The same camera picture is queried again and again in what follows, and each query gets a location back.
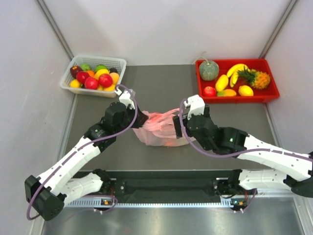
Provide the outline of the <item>pink printed plastic bag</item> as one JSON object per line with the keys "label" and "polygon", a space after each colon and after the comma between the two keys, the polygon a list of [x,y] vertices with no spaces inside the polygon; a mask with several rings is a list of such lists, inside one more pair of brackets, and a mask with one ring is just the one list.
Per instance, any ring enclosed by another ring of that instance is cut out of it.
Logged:
{"label": "pink printed plastic bag", "polygon": [[189,142],[185,137],[177,139],[173,117],[179,113],[179,108],[165,113],[149,113],[143,111],[149,119],[138,129],[133,129],[137,138],[147,146],[162,146],[164,140],[175,140],[179,146],[187,145]]}

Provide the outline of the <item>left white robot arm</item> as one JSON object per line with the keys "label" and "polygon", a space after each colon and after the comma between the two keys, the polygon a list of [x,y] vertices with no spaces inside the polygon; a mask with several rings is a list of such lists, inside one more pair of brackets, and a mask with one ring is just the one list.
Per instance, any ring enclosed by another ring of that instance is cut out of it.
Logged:
{"label": "left white robot arm", "polygon": [[130,128],[138,129],[148,120],[137,105],[112,103],[99,122],[92,125],[78,143],[54,166],[35,177],[29,176],[25,182],[25,195],[29,203],[26,217],[34,220],[30,210],[49,221],[55,218],[64,206],[91,193],[112,199],[112,182],[101,169],[93,170],[82,178],[75,174],[90,160],[112,145],[118,135]]}

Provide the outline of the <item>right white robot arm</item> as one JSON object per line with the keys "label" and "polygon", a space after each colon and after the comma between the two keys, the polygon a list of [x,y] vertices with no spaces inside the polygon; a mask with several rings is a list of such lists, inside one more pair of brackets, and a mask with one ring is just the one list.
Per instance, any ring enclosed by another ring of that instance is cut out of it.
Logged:
{"label": "right white robot arm", "polygon": [[253,135],[233,128],[218,127],[210,117],[208,105],[199,114],[192,110],[173,118],[178,139],[194,138],[194,148],[205,156],[217,159],[235,158],[265,165],[266,170],[235,169],[228,179],[216,180],[215,191],[238,194],[258,189],[285,189],[311,198],[313,196],[313,155],[300,154],[266,143]]}

